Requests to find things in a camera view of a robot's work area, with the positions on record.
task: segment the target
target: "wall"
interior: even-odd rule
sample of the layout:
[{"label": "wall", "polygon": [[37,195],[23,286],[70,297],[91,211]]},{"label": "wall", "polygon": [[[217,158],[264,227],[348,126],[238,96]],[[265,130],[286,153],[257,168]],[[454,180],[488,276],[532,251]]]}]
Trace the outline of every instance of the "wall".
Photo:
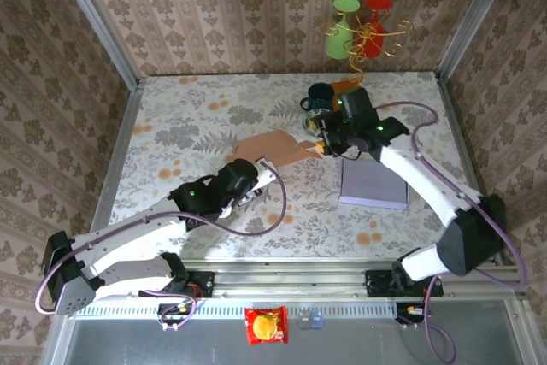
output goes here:
[{"label": "wall", "polygon": [[547,340],[547,0],[496,0],[450,82],[475,169],[508,206]]},{"label": "wall", "polygon": [[89,229],[127,94],[74,0],[0,0],[0,364],[38,362],[44,244]]},{"label": "wall", "polygon": [[[416,30],[375,71],[435,70],[471,0],[394,0]],[[324,53],[332,0],[97,0],[140,76],[347,71]]]}]

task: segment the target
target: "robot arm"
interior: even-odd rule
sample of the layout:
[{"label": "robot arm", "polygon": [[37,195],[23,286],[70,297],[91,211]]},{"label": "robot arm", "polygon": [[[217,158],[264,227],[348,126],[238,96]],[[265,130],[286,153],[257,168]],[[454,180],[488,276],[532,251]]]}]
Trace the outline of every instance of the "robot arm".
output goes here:
[{"label": "robot arm", "polygon": [[409,130],[400,121],[393,117],[379,119],[364,88],[341,95],[338,103],[341,110],[312,119],[321,130],[324,154],[340,156],[357,146],[406,180],[446,227],[436,244],[412,251],[394,263],[392,275],[397,287],[404,288],[435,274],[464,275],[502,249],[501,239],[468,202],[470,198],[504,229],[505,205],[501,198],[483,197],[443,168],[436,167],[435,174],[426,167],[420,156],[431,164],[435,161],[422,153],[416,155]]},{"label": "robot arm", "polygon": [[[262,188],[276,178],[271,170],[275,170],[274,165],[263,158],[255,165],[237,159],[218,175],[185,183],[145,211],[113,226],[71,239],[63,231],[54,234],[44,253],[44,277],[63,257],[83,248],[47,281],[55,312],[72,314],[109,295],[137,295],[141,290],[184,291],[189,274],[177,254],[161,251],[162,244],[204,223],[174,214],[186,212],[209,221],[226,218],[234,207],[262,194]],[[153,221],[149,219],[158,214]],[[94,244],[97,238],[100,243]]]}]

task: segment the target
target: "snack bag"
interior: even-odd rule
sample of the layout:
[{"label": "snack bag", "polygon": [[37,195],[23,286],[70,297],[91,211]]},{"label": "snack bag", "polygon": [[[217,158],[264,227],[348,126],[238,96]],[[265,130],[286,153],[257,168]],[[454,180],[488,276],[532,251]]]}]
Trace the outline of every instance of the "snack bag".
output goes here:
[{"label": "snack bag", "polygon": [[245,309],[245,326],[249,345],[268,342],[287,343],[289,338],[287,307]]}]

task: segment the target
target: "floral tablecloth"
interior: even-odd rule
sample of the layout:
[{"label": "floral tablecloth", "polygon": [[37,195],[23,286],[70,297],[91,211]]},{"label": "floral tablecloth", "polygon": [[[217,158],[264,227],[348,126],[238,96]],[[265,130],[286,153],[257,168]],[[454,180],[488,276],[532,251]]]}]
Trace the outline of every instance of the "floral tablecloth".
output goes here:
[{"label": "floral tablecloth", "polygon": [[[205,174],[216,174],[240,139],[282,129],[297,141],[309,139],[298,106],[313,83],[344,74],[212,75],[147,80],[141,108],[115,198],[110,222],[156,203],[172,189]],[[465,180],[456,143],[432,73],[367,74],[373,104],[415,100],[434,107],[440,122],[420,141],[434,159]],[[412,128],[423,109],[396,107],[393,115]],[[200,227],[171,238],[168,248],[186,258],[389,257],[395,258],[439,238],[442,226],[423,199],[411,192],[407,209],[356,207],[338,202],[341,159],[306,159],[280,168],[288,193],[284,223],[274,232],[243,238]],[[276,221],[279,185],[230,217],[231,228],[257,232]]]}]

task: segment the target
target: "book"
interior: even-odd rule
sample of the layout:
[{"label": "book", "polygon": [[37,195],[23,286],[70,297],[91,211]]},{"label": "book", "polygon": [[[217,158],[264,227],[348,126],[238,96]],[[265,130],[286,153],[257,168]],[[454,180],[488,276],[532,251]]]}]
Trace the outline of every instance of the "book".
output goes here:
[{"label": "book", "polygon": [[406,209],[409,205],[409,186],[379,162],[344,159],[339,202],[384,209]]}]

